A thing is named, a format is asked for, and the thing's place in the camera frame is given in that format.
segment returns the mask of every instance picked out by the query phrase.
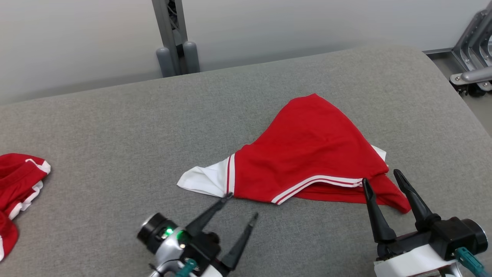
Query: metal frame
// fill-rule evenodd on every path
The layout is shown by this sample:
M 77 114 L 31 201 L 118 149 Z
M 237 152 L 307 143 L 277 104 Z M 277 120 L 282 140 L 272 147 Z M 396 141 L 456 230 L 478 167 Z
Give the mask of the metal frame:
M 188 41 L 186 24 L 184 21 L 185 14 L 183 12 L 183 2 L 182 0 L 175 0 L 175 4 L 179 24 L 179 29 L 177 30 L 180 33 L 181 41 L 183 42 L 183 52 L 184 59 L 186 61 L 186 69 L 181 68 L 180 58 L 178 55 L 178 50 L 176 48 L 176 42 L 174 40 L 171 18 L 169 17 L 166 0 L 152 0 L 155 18 L 157 20 L 157 25 L 159 26 L 162 44 L 164 45 L 164 47 L 159 48 L 156 52 L 163 77 L 181 75 L 185 72 L 200 72 L 200 64 L 198 62 L 198 51 L 196 48 L 196 44 L 192 41 Z
M 458 43 L 451 51 L 459 64 L 466 70 L 454 74 L 450 81 L 455 85 L 476 83 L 483 91 L 491 91 L 492 60 L 489 40 L 492 35 L 492 1 L 487 8 L 475 14 Z
M 174 68 L 174 75 L 181 75 L 180 59 L 178 57 L 178 50 L 176 49 L 176 42 L 174 41 L 173 28 L 171 26 L 171 19 L 169 18 L 166 2 L 165 0 L 152 0 L 152 5 L 154 6 L 155 18 L 157 19 L 157 25 L 159 26 L 162 44 L 164 44 L 164 48 L 169 50 L 170 60 L 172 61 Z
M 453 50 L 452 48 L 441 48 L 441 49 L 424 50 L 422 52 L 426 55 L 432 55 L 432 54 L 440 54 L 440 53 L 449 53 L 452 50 Z

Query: white wall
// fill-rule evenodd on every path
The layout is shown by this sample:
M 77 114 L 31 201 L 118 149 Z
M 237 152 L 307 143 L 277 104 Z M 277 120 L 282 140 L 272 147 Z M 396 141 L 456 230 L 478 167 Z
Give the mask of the white wall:
M 151 0 L 0 1 L 0 104 L 162 77 Z
M 201 69 L 211 70 L 374 42 L 449 48 L 488 2 L 183 0 L 183 8 Z

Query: silver metal bracket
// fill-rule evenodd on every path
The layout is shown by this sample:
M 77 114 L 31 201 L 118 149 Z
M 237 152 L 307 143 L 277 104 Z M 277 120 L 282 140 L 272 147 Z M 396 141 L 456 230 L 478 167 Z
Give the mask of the silver metal bracket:
M 465 73 L 454 74 L 450 81 L 455 85 L 476 83 L 483 91 L 491 91 L 492 56 L 489 40 L 492 35 L 492 1 L 486 9 L 475 14 L 458 43 L 451 51 Z

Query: robotic arm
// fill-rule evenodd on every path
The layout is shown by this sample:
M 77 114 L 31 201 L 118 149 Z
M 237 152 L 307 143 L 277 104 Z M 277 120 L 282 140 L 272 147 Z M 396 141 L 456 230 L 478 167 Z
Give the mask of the robotic arm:
M 157 265 L 151 265 L 154 272 L 150 277 L 163 277 L 167 272 L 179 273 L 184 270 L 185 265 L 190 264 L 192 268 L 189 274 L 186 273 L 187 277 L 226 277 L 229 272 L 235 270 L 258 213 L 250 220 L 243 234 L 222 261 L 216 258 L 220 252 L 218 235 L 203 232 L 203 228 L 230 198 L 232 193 L 221 198 L 184 228 L 160 213 L 149 218 L 142 225 L 137 238 L 155 255 Z
M 476 276 L 489 276 L 474 257 L 487 250 L 488 241 L 482 228 L 471 219 L 452 217 L 442 220 L 432 213 L 419 194 L 399 170 L 394 170 L 400 190 L 406 195 L 416 232 L 397 237 L 376 203 L 376 194 L 367 179 L 363 188 L 378 258 L 374 271 L 378 277 L 456 276 L 457 263 Z

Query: red fabric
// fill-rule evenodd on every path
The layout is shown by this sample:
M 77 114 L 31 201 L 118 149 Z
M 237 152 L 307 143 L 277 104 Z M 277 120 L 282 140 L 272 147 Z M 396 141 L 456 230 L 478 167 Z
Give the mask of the red fabric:
M 0 156 L 0 239 L 4 256 L 10 253 L 18 237 L 17 228 L 9 217 L 15 217 L 18 205 L 38 193 L 33 186 L 48 174 L 39 168 L 43 163 L 43 159 L 24 154 Z
M 0 261 L 12 251 L 18 237 L 19 232 L 12 220 L 4 213 L 0 212 L 0 239 L 2 242 L 1 246 L 3 247 L 3 257 L 0 257 Z
M 388 179 L 388 170 L 354 124 L 313 94 L 291 100 L 255 142 L 236 152 L 234 196 L 278 203 L 282 199 L 273 200 L 281 193 L 313 176 L 368 178 L 379 204 L 406 213 L 410 211 L 408 200 Z M 311 184 L 295 196 L 366 202 L 362 187 L 323 182 Z

